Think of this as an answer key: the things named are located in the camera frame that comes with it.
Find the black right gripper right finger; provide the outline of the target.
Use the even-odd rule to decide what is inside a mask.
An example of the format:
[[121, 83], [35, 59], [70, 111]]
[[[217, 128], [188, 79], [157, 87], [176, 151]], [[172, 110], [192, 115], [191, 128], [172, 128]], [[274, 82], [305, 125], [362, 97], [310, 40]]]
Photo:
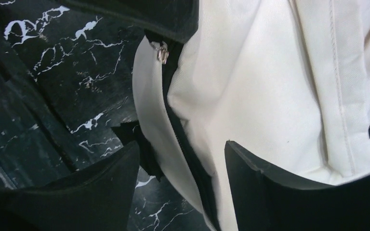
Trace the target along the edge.
[[241, 231], [370, 231], [370, 175], [332, 186], [228, 141], [225, 161]]

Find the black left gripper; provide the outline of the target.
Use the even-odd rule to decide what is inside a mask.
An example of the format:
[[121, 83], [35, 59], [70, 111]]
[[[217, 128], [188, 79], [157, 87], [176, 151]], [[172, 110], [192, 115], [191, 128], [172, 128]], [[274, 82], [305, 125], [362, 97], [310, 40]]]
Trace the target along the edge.
[[58, 0], [86, 13], [115, 17], [165, 38], [186, 43], [198, 29], [198, 0]]

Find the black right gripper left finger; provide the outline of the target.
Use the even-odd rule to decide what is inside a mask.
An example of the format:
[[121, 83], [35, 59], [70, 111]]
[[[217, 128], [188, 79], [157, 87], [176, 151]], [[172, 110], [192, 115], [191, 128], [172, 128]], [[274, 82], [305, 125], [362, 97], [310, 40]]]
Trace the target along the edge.
[[139, 147], [42, 187], [0, 187], [0, 231], [124, 231], [139, 168]]

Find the beige student backpack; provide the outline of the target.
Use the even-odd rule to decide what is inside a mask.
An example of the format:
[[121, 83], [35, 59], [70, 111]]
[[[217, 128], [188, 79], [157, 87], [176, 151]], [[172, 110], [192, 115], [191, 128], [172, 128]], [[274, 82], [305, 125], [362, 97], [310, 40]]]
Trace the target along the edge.
[[323, 184], [370, 175], [370, 0], [200, 0], [186, 43], [145, 34], [132, 90], [138, 119], [113, 131], [211, 231], [239, 231], [228, 141]]

